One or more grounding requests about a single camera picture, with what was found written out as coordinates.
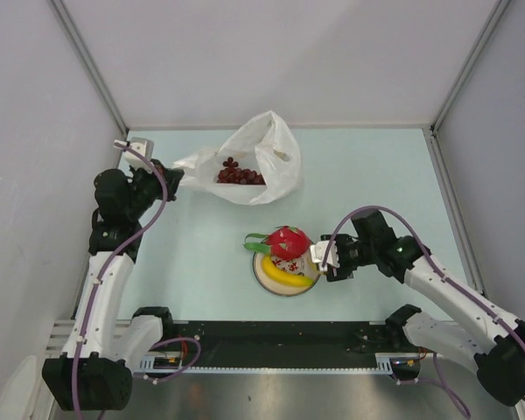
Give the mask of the round printed plate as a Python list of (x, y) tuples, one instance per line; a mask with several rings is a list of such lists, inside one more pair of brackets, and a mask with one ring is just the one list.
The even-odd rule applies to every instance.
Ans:
[(274, 255), (267, 257), (254, 253), (252, 269), (256, 281), (266, 291), (281, 297), (306, 293), (320, 278), (309, 249), (300, 257), (288, 261)]

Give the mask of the red fake dragon fruit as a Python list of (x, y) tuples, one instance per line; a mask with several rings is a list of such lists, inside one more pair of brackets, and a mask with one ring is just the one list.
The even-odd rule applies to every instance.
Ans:
[(289, 261), (302, 256), (312, 245), (310, 238), (297, 227), (281, 226), (270, 234), (247, 234), (243, 247), (265, 256)]

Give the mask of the yellow fake banana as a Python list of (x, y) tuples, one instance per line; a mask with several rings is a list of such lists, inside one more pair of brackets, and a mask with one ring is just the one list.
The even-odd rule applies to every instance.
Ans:
[(269, 255), (265, 255), (261, 260), (263, 272), (272, 280), (290, 287), (306, 288), (313, 284), (313, 280), (307, 276), (294, 275), (280, 270), (271, 260)]

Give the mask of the dark red fake fruit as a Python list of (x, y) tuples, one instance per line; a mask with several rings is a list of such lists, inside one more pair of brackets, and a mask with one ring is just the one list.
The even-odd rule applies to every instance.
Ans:
[(227, 157), (216, 175), (218, 184), (234, 184), (241, 186), (265, 186), (263, 175), (256, 170), (242, 168), (233, 157)]

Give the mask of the white plastic bag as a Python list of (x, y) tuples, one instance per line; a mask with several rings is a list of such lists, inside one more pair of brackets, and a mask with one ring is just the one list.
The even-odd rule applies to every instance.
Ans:
[[(229, 181), (223, 172), (231, 158), (236, 170), (248, 170), (261, 180)], [(304, 180), (298, 141), (284, 119), (267, 111), (243, 124), (220, 147), (205, 147), (175, 161), (173, 169), (185, 175), (181, 185), (242, 206), (259, 206), (280, 200), (301, 187)]]

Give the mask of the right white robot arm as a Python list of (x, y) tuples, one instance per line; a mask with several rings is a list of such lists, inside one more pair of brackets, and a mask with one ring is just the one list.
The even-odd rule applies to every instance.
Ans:
[(397, 236), (385, 206), (363, 206), (344, 218), (355, 236), (338, 228), (310, 248), (328, 281), (348, 279), (375, 266), (385, 277), (419, 292), (451, 318), (451, 324), (406, 304), (386, 321), (386, 340), (396, 351), (424, 347), (476, 375), (483, 389), (508, 407), (525, 403), (525, 319), (500, 308), (457, 280), (423, 244), (414, 229)]

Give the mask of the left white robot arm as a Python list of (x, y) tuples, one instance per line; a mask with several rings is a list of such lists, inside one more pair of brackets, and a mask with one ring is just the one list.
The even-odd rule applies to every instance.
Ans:
[(166, 307), (137, 309), (120, 336), (116, 322), (144, 234), (140, 219), (155, 201), (175, 200), (183, 176), (156, 159), (129, 174), (110, 169), (96, 176), (87, 279), (66, 344), (42, 368), (62, 410), (123, 410), (145, 355), (174, 343), (176, 329)]

